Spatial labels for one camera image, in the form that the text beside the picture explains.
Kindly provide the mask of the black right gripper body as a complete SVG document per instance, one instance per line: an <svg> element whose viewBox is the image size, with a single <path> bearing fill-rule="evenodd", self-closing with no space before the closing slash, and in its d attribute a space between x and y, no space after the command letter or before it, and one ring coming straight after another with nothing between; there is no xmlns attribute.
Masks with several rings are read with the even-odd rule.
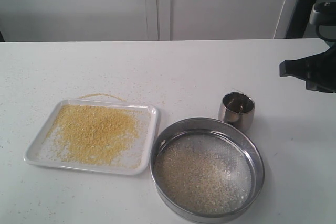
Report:
<svg viewBox="0 0 336 224"><path fill-rule="evenodd" d="M335 48L310 56L307 67L307 90L335 93Z"/></svg>

